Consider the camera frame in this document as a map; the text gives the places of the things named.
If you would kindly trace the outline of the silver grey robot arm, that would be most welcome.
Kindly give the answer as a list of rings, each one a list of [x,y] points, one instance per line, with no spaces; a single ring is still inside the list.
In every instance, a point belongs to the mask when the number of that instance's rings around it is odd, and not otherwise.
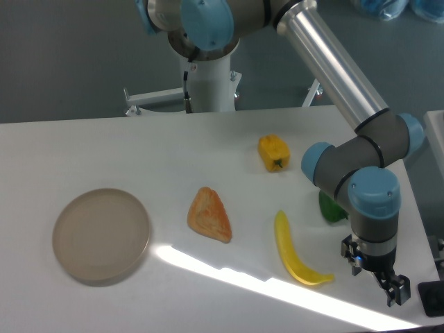
[[[355,132],[333,146],[311,146],[302,157],[306,177],[351,218],[341,254],[352,272],[372,273],[389,305],[411,295],[410,281],[393,269],[401,206],[400,183],[389,166],[424,140],[420,122],[393,114],[317,11],[315,1],[137,1],[144,30],[165,32],[182,58],[178,95],[187,113],[234,110],[233,73],[217,69],[239,40],[272,26],[285,37]]]

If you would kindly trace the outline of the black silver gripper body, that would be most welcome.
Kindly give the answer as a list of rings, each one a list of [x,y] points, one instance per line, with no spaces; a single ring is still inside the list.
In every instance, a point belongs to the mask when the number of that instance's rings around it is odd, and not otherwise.
[[[366,241],[356,234],[348,235],[341,243],[341,256],[351,265],[352,275],[361,271],[388,277],[393,272],[397,235],[383,242]]]

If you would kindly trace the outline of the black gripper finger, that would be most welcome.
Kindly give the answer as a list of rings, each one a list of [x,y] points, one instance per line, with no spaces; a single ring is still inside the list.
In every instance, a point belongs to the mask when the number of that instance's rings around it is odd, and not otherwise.
[[[411,297],[410,280],[404,275],[391,274],[386,281],[387,306],[402,306]]]
[[[372,275],[381,289],[387,293],[393,292],[392,277],[394,276],[394,270],[372,272]]]

